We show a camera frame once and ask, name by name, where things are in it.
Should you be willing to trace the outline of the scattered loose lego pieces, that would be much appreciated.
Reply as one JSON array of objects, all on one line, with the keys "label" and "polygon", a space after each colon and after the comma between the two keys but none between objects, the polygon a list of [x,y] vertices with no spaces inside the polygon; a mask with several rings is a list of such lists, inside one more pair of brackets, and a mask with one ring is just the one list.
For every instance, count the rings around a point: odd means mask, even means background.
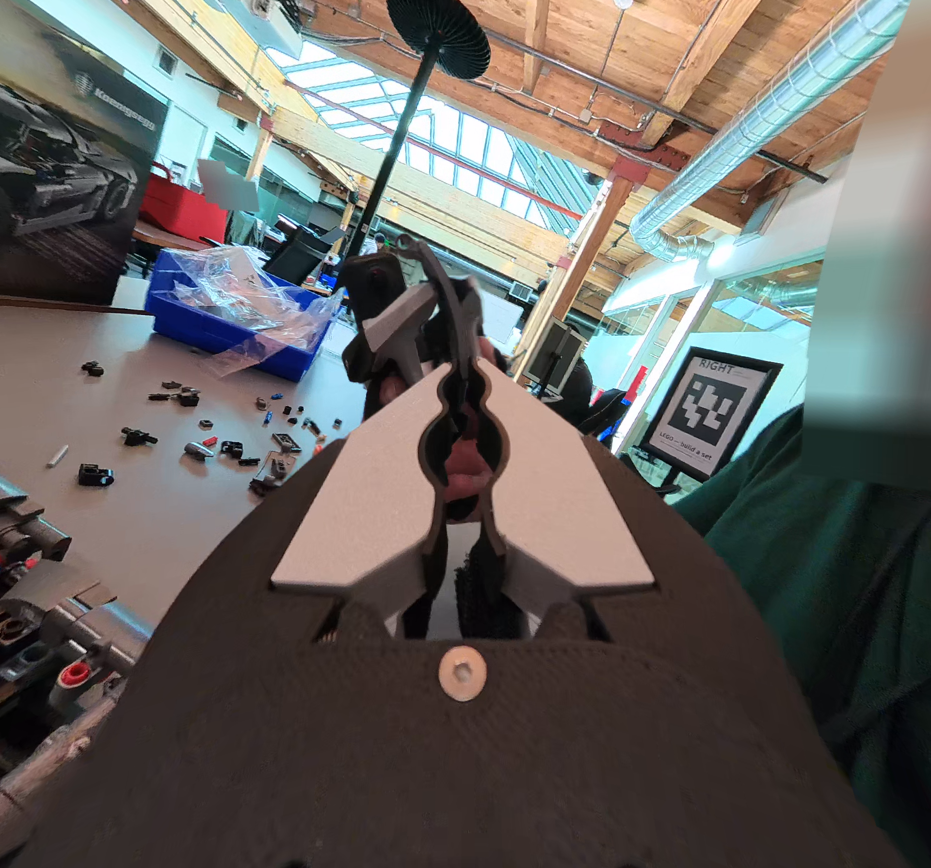
[{"label": "scattered loose lego pieces", "polygon": [[122,355],[79,356],[31,400],[51,443],[47,473],[82,491],[173,510],[206,502],[213,513],[258,499],[255,490],[296,470],[357,424],[328,355],[298,383],[256,368],[224,377],[179,347],[149,342]]}]

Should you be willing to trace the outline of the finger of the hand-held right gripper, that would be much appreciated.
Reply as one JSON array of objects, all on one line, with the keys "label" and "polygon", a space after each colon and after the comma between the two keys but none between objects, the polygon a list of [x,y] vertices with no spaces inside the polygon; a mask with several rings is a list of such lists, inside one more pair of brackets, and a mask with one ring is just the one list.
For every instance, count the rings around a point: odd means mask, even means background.
[{"label": "finger of the hand-held right gripper", "polygon": [[418,339],[437,304],[436,288],[420,283],[407,288],[381,314],[363,322],[363,334],[373,354],[373,367],[392,364],[407,387],[424,375]]}]

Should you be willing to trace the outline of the dark grey curved lego panel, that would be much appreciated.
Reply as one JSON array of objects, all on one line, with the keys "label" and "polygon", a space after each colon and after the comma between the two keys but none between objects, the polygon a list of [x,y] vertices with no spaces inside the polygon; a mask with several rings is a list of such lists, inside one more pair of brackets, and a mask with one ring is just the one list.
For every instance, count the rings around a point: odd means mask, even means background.
[{"label": "dark grey curved lego panel", "polygon": [[445,315],[449,342],[449,362],[463,381],[481,356],[482,298],[473,280],[453,279],[425,241],[402,234],[399,254],[419,260],[425,276],[436,290],[436,304]]}]

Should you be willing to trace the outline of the person's right hand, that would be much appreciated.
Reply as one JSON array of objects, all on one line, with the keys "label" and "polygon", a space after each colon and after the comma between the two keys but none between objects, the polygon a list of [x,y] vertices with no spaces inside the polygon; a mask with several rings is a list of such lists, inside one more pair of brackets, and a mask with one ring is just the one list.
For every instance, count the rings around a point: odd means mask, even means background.
[{"label": "person's right hand", "polygon": [[[378,407],[386,407],[407,390],[407,384],[396,373],[387,373],[380,381],[378,389]],[[489,463],[483,458],[478,447],[478,418],[471,414],[469,423],[459,438],[453,443],[445,462],[447,482],[444,489],[444,502],[448,512],[454,509],[460,512],[466,503],[471,503],[487,485],[493,475]]]}]

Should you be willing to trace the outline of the lego set box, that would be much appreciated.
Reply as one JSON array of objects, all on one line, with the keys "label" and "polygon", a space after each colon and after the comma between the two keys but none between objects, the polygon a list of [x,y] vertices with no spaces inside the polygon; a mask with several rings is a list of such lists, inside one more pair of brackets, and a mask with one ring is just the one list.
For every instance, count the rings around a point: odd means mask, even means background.
[{"label": "lego set box", "polygon": [[108,305],[168,107],[97,48],[1,2],[1,293]]}]

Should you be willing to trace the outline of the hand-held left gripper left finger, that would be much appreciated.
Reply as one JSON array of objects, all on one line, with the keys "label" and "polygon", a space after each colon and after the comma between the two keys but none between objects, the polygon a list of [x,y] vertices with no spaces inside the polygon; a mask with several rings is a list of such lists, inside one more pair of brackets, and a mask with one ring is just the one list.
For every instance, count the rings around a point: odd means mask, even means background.
[{"label": "hand-held left gripper left finger", "polygon": [[380,618],[425,593],[423,555],[442,497],[423,463],[423,438],[445,411],[441,364],[344,440],[283,557],[271,587],[342,598]]}]

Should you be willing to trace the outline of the black ribbed disc pole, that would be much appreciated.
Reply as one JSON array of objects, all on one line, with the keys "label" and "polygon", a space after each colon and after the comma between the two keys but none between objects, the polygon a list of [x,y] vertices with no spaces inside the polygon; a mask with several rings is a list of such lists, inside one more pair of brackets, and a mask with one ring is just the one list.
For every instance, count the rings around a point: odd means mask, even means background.
[{"label": "black ribbed disc pole", "polygon": [[459,0],[386,0],[386,3],[393,27],[421,60],[369,199],[346,249],[346,258],[360,253],[431,73],[439,68],[454,79],[472,81],[483,76],[492,58],[482,26]]}]

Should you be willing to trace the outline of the person's green sweater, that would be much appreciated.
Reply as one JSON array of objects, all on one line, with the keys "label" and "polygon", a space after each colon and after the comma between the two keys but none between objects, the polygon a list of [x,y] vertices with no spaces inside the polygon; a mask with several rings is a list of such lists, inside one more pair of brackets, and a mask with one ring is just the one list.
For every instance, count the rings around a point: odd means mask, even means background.
[{"label": "person's green sweater", "polygon": [[672,509],[751,597],[859,802],[929,866],[929,493],[805,473],[802,430],[786,410]]}]

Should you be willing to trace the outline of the black office chair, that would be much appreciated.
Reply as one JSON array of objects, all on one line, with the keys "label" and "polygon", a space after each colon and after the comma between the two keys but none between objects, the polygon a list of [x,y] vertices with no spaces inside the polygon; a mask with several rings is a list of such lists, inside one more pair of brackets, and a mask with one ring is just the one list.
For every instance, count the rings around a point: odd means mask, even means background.
[{"label": "black office chair", "polygon": [[301,286],[320,264],[328,261],[344,234],[346,231],[341,226],[317,234],[308,226],[297,224],[264,262],[262,270],[271,277]]}]

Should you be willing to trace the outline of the red tool case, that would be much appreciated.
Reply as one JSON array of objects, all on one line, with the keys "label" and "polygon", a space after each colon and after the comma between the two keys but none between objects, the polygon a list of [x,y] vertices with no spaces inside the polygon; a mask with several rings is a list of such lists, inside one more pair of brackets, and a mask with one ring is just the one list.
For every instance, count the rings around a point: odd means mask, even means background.
[{"label": "red tool case", "polygon": [[154,162],[144,191],[139,219],[192,241],[225,241],[227,211],[202,194],[175,183],[169,168]]}]

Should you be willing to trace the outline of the silver ventilation duct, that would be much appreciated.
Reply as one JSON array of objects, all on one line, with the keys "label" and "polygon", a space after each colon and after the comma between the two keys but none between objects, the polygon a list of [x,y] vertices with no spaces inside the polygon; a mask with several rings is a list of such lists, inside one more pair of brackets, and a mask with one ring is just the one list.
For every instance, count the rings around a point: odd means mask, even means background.
[{"label": "silver ventilation duct", "polygon": [[685,168],[639,211],[629,235],[667,263],[704,259],[714,245],[662,227],[894,45],[912,0],[852,0]]}]

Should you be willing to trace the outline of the black computer monitor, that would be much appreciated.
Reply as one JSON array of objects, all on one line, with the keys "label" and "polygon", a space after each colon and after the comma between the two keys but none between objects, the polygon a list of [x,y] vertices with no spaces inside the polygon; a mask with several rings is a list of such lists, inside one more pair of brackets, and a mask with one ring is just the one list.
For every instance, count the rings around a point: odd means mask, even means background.
[{"label": "black computer monitor", "polygon": [[582,355],[587,339],[572,325],[551,316],[532,354],[527,354],[522,375],[539,400],[557,399]]}]

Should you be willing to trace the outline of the white ceiling unit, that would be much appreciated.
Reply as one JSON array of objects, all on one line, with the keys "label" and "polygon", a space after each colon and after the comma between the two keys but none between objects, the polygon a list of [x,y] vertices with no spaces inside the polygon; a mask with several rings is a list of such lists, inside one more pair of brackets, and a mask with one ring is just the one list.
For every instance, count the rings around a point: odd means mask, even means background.
[{"label": "white ceiling unit", "polygon": [[295,0],[216,0],[261,48],[296,59],[304,40]]}]

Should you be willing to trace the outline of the framed black white marker sign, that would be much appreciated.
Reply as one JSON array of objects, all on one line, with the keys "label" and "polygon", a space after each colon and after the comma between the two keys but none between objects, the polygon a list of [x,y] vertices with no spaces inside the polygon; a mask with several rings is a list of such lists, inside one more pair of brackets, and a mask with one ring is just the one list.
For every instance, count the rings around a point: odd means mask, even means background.
[{"label": "framed black white marker sign", "polygon": [[783,369],[692,347],[636,447],[676,475],[706,482],[730,462]]}]

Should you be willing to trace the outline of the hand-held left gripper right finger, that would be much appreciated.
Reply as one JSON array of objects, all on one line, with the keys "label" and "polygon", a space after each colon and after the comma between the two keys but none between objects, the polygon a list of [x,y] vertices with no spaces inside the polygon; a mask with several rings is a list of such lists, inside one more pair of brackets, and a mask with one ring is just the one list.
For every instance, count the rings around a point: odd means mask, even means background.
[{"label": "hand-held left gripper right finger", "polygon": [[482,412],[501,443],[489,538],[504,560],[502,590],[542,618],[578,598],[651,589],[656,580],[619,511],[587,439],[490,361],[477,359]]}]

